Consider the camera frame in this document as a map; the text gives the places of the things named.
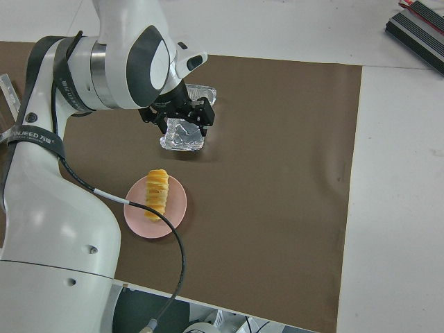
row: velcro strap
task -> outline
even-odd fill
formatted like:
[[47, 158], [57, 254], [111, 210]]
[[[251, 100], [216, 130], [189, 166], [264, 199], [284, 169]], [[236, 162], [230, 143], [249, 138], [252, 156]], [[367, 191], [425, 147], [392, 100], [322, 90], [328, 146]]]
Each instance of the velcro strap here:
[[65, 148], [62, 139], [44, 128], [32, 125], [14, 125], [8, 138], [8, 144], [22, 141], [38, 144], [65, 159]]
[[78, 34], [76, 37], [67, 37], [57, 45], [54, 55], [53, 79], [55, 86], [60, 90], [70, 106], [77, 111], [89, 112], [94, 110], [87, 107], [78, 95], [68, 65], [69, 56], [81, 37], [81, 34]]

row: dark green surface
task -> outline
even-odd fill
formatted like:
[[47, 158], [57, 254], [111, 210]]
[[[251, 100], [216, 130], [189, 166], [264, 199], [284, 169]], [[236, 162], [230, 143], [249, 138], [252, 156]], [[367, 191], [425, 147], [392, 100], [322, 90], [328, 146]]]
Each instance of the dark green surface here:
[[[113, 333], [138, 333], [167, 301], [162, 296], [131, 291], [120, 293], [112, 322]], [[182, 333], [189, 325], [189, 303], [175, 300], [161, 317], [156, 333]]]

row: white device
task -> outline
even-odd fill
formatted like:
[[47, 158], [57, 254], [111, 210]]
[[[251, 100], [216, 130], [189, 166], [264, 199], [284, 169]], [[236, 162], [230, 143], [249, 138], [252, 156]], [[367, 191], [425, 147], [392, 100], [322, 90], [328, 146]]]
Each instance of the white device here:
[[[157, 99], [163, 104], [177, 95], [183, 99], [182, 79], [207, 60], [206, 52], [169, 37], [157, 0], [93, 3], [100, 34], [82, 37], [71, 50], [67, 64], [75, 87], [61, 80], [55, 95], [60, 138], [68, 118], [85, 108], [143, 109]], [[102, 201], [62, 178], [56, 154], [32, 141], [51, 143], [37, 129], [53, 131], [51, 90], [58, 79], [53, 71], [64, 41], [54, 41], [34, 64], [40, 66], [38, 75], [13, 133], [28, 141], [10, 145], [3, 182], [7, 226], [0, 256], [0, 332], [104, 332], [101, 318], [119, 256], [119, 226]]]

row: white cable sleeve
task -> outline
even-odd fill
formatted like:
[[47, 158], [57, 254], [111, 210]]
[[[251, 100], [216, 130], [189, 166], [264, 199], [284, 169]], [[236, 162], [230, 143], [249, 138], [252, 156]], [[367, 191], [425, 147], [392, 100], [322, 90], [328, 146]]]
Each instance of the white cable sleeve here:
[[98, 196], [102, 196], [104, 198], [116, 201], [117, 203], [123, 203], [124, 205], [129, 205], [130, 201], [126, 199], [119, 198], [118, 196], [113, 196], [112, 194], [101, 191], [100, 189], [94, 189], [93, 191]]

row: white floor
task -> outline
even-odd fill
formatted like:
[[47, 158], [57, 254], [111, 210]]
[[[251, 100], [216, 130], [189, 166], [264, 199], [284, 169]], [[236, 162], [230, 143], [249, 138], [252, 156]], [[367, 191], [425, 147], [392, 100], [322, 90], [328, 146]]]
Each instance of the white floor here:
[[[89, 0], [36, 3], [0, 0], [0, 40], [98, 32]], [[397, 1], [161, 3], [211, 54], [364, 65], [338, 333], [442, 332], [444, 79], [385, 34]]]

